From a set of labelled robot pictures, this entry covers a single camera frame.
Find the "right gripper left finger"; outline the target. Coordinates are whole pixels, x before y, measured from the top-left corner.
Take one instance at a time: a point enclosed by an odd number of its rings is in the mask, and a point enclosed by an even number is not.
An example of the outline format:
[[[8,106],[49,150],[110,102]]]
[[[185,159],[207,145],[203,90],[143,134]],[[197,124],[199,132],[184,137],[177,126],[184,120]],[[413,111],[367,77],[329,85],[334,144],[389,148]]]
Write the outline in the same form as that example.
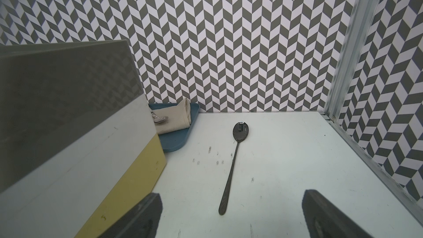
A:
[[[163,211],[158,193],[150,193],[99,238],[155,238]]]

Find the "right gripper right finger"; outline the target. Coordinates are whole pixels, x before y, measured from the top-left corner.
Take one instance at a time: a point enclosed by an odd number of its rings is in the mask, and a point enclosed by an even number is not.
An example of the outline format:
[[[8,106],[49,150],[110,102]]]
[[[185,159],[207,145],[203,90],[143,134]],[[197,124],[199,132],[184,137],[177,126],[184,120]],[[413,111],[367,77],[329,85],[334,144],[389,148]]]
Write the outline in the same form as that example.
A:
[[[371,237],[317,190],[305,191],[302,211],[311,238]]]

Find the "yellow bottom drawer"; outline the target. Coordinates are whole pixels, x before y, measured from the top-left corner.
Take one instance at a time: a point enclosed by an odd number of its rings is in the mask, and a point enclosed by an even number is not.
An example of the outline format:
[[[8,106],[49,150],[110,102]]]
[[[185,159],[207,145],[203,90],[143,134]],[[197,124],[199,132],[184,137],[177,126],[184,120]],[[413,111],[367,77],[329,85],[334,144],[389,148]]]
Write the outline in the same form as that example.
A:
[[[97,238],[150,194],[167,164],[156,134],[76,234]]]

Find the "white drawer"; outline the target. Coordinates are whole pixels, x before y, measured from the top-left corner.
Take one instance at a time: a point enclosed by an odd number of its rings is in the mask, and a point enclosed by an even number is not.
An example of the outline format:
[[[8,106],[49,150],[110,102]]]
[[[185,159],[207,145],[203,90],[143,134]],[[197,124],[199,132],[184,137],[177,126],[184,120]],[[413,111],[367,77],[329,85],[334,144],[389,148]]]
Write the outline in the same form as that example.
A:
[[[1,237],[74,237],[154,135],[141,95],[2,192]]]

